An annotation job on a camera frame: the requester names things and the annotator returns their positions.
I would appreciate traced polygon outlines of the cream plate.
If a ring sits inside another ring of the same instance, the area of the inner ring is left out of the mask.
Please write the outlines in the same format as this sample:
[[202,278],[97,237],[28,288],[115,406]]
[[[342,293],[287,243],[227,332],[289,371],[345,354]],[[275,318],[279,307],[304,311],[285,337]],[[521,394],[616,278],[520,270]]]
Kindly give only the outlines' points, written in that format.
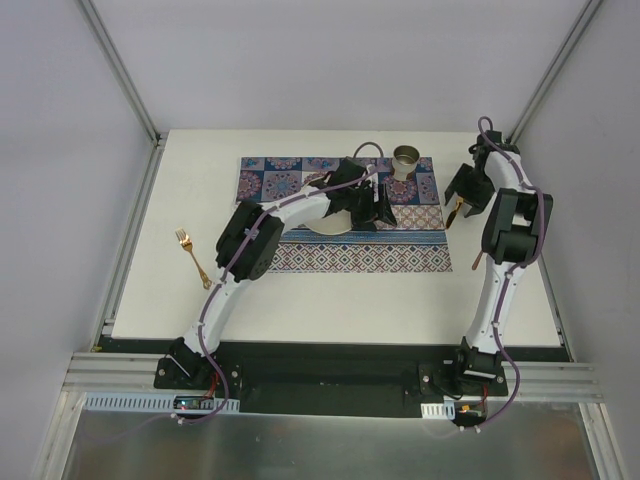
[[351,213],[346,210],[342,210],[321,219],[308,221],[304,226],[320,235],[341,235],[352,229]]

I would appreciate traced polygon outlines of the gold knife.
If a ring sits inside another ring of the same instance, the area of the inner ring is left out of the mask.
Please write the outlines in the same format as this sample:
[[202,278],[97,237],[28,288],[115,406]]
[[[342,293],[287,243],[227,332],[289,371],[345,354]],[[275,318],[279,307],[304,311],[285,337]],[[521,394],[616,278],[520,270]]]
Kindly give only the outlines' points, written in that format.
[[463,205],[464,205],[464,199],[462,197],[458,197],[454,208],[451,210],[451,212],[449,213],[446,219],[446,222],[445,222],[446,230],[448,230],[451,227],[451,225],[453,224],[454,220],[456,219]]

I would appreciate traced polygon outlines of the patterned cloth placemat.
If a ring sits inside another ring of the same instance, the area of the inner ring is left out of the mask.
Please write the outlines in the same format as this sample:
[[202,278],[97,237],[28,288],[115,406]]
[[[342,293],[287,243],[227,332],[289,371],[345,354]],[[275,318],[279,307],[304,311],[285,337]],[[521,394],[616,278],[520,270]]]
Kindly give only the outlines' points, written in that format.
[[[377,221],[373,231],[322,235],[300,225],[285,233],[271,273],[450,272],[452,262],[432,159],[422,157],[412,179],[391,174],[389,158],[360,157],[380,167],[371,178],[386,189],[397,224]],[[243,157],[236,200],[266,203],[292,195],[342,163],[338,157]]]

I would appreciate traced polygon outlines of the metal cup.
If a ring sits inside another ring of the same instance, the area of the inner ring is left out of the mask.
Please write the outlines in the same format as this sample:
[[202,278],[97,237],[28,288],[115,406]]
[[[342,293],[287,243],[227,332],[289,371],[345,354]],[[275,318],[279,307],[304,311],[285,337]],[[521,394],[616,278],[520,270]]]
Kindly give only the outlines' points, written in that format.
[[406,182],[414,178],[420,160],[419,151],[409,145],[400,145],[393,151],[391,173],[395,180]]

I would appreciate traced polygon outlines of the copper spoon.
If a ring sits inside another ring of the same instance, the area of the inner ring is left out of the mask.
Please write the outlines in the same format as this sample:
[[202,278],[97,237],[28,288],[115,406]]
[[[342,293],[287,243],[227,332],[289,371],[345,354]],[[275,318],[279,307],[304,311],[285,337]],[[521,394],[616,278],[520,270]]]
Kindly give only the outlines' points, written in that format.
[[480,250],[478,252],[478,254],[477,254],[477,256],[476,256],[476,258],[475,258],[475,260],[474,260],[474,262],[473,262],[473,264],[471,266],[471,269],[473,271],[475,271],[478,268],[478,266],[480,264],[480,261],[482,260],[483,254],[484,254],[484,252],[482,250]]

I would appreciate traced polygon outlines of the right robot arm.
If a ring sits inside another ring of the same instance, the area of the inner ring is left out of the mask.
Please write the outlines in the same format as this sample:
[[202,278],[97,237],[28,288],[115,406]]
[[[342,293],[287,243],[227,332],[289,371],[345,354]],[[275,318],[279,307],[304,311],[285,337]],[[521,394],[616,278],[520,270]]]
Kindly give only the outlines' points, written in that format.
[[519,149],[503,142],[501,132],[481,128],[469,153],[473,163],[462,164],[445,189],[445,201],[456,201],[447,226],[459,212],[469,217],[491,209],[481,236],[486,270],[480,300],[450,369],[452,387],[466,395],[503,374],[510,304],[525,269],[542,253],[554,205],[529,180]]

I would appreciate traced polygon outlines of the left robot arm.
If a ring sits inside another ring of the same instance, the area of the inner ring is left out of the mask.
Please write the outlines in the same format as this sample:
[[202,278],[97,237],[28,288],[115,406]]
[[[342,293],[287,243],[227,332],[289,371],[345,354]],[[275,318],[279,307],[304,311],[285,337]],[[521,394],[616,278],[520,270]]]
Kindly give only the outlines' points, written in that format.
[[373,230],[377,221],[395,226],[385,187],[373,180],[378,163],[364,166],[346,157],[338,168],[298,191],[267,203],[241,201],[216,243],[218,277],[201,313],[178,337],[159,362],[161,380],[204,387],[221,378],[221,369],[208,359],[221,341],[223,330],[241,294],[271,266],[281,237],[288,231],[345,211],[351,225]]

